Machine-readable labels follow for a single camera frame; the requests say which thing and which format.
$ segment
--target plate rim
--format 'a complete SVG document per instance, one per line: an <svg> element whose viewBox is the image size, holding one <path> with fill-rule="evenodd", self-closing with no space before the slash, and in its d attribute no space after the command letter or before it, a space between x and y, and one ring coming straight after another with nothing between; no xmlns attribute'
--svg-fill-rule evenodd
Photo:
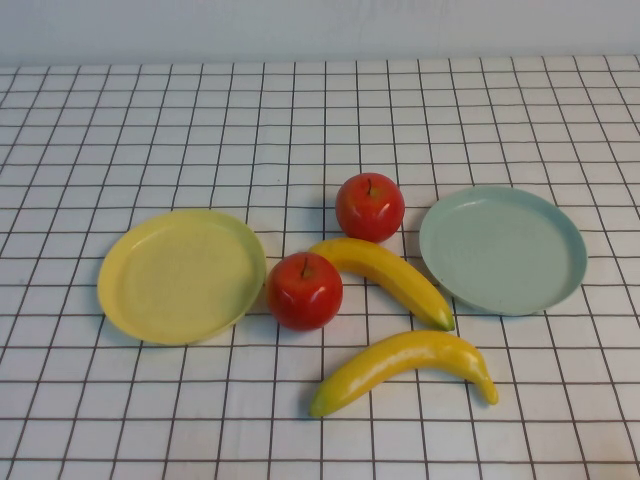
<svg viewBox="0 0 640 480"><path fill-rule="evenodd" d="M582 269L581 271L578 271L578 275L577 275L577 280L575 282L575 284L572 284L570 288L567 289L567 292L565 293L564 296L562 296L562 298L559 298L558 300L556 300L554 303L551 304L544 304L544 305L539 305L538 307L535 308L535 310L531 310L531 309L512 309L512 310L497 310L497 309L493 309L491 308L491 306L485 306L485 305L479 305L476 302L472 302L469 301L468 299L464 298L463 296L459 295L458 293L455 293L454 290L452 290L450 288L449 285L447 285L446 281L442 281L440 278L438 278L437 273L432 271L432 269L429 266L429 259L432 257L431 255L428 255L426 253L426 236L427 236L427 228L429 228L428 224L429 224L429 216L431 215L431 218L433 218L433 213L434 211L439 211L443 208L447 208L450 205L456 205L459 204L459 200L461 198L464 198L465 196L470 195L473 192L478 192L479 195L482 195L482 192L499 192L500 194L507 194L507 195L518 195L520 197L524 197L524 198L529 198L530 200L532 200L533 202L536 202L539 205L543 205L547 208L549 208L551 211L554 211L554 213L558 216L558 218L560 218L562 220L562 222L568 226L571 230L574 231L574 233L576 233L576 239L577 239L577 243L578 243L578 247L579 247L579 252L572 252L571 254L571 258L574 261L574 263L578 263L578 264L582 264ZM575 223L569 218L569 216L564 213L562 211L562 209L560 209L559 207L555 206L554 204L552 204L551 202L549 202L548 200L535 195L531 192L528 192L526 190L522 190L516 187L512 187L512 186L502 186L502 185L476 185L476 186L472 186L469 188L465 188L463 190L460 190L458 192L455 192L451 195L448 195L444 198L442 198L441 200L438 200L436 203L434 203L429 211L427 212L427 214L424 216L424 218L422 219L421 225L420 225L420 230L418 233L418 243L420 246L420 255L422 257L422 260L424 261L427 270L429 272L429 274L440 284L441 288L444 289L445 291L447 291L449 294L451 294L453 297L457 298L458 300L462 301L463 303L465 303L466 305L469 305L475 309L478 309L482 312L486 312L486 313L490 313L490 314L497 314L497 315L503 315L503 316L525 316L525 315L531 315L533 313L536 312L540 312L540 311L544 311L547 310L548 308L551 308L554 305L557 305L558 303L566 300L568 297L570 297L582 284L582 282L584 281L584 277L586 274L586 270L587 270L587 265L588 265L588 261L589 261L589 256L587 253L587 248L586 248L586 244L584 242L584 238L582 236L582 233L580 232L580 229L575 225Z"/></svg>
<svg viewBox="0 0 640 480"><path fill-rule="evenodd" d="M118 306L119 302L114 295L115 290L112 285L115 280L114 275L121 271L124 264L123 261L131 255L131 252L137 243L161 232L164 228L167 228L176 221L187 220L190 218L193 220L201 219L203 221L213 221L213 223L218 225L221 224L220 219L223 219L222 221L224 221L227 226L231 225L233 227L232 230L234 232L240 232L241 236L249 238L253 243L250 247L243 245L243 249L249 253L250 257L261 261L256 263L259 271L257 272L256 279L254 281L254 288L251 291L251 294L247 296L245 306L240 310L239 314L230 321L227 321L223 325L216 326L215 328L211 328L210 330L207 330L207 332L197 336L185 335L173 340L170 338L171 335L163 336L149 334L144 328L141 330L138 330L135 327L132 328L132 322L126 320L127 315L120 311ZM120 238L118 238L118 240L109 248L109 251L100 265L96 293L98 303L100 304L106 318L125 334L148 343L160 345L186 345L211 338L243 318L260 295L266 279L266 271L267 260L264 247L256 233L246 223L227 213L209 210L206 208L173 210L145 220L139 225L129 229Z"/></svg>

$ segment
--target plastic apple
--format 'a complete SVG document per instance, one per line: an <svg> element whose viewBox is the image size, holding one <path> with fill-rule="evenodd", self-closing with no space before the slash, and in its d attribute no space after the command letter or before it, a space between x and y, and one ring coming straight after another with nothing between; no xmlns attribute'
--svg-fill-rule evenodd
<svg viewBox="0 0 640 480"><path fill-rule="evenodd" d="M347 236L380 243L402 224L404 198L398 186L384 175L361 173L340 187L336 216Z"/></svg>
<svg viewBox="0 0 640 480"><path fill-rule="evenodd" d="M298 331L326 325L342 303L342 279L315 253L284 258L267 278L267 305L278 322Z"/></svg>

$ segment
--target banana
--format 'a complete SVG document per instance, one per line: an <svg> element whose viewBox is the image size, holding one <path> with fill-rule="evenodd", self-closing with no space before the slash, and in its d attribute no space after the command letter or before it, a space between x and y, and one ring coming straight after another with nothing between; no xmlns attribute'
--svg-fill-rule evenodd
<svg viewBox="0 0 640 480"><path fill-rule="evenodd" d="M453 330L453 315L440 292L418 270L375 243L356 238L334 238L314 245L338 270L363 275L385 288L418 320L442 330Z"/></svg>
<svg viewBox="0 0 640 480"><path fill-rule="evenodd" d="M345 363L320 384L309 415L329 415L380 382L420 367L438 368L473 382L488 403L498 403L484 358L473 345L449 333L419 330L381 340Z"/></svg>

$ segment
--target light blue plate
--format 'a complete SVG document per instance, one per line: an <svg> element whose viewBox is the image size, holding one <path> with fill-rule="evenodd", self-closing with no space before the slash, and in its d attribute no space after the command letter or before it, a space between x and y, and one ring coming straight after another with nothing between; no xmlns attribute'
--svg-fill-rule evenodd
<svg viewBox="0 0 640 480"><path fill-rule="evenodd" d="M531 193L473 187L437 202L420 228L431 274L468 305L528 315L582 282L587 250L569 218Z"/></svg>

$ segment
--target plate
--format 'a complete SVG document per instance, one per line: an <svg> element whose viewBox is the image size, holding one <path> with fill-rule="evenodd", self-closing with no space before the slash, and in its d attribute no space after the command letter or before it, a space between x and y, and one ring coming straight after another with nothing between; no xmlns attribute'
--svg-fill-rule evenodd
<svg viewBox="0 0 640 480"><path fill-rule="evenodd" d="M587 251L560 209L522 190L473 187L437 202L420 227L427 268L477 309L528 315L582 282Z"/></svg>
<svg viewBox="0 0 640 480"><path fill-rule="evenodd" d="M265 275L262 245L244 223L210 210L182 210L118 240L100 269L98 298L127 334L185 344L242 318Z"/></svg>

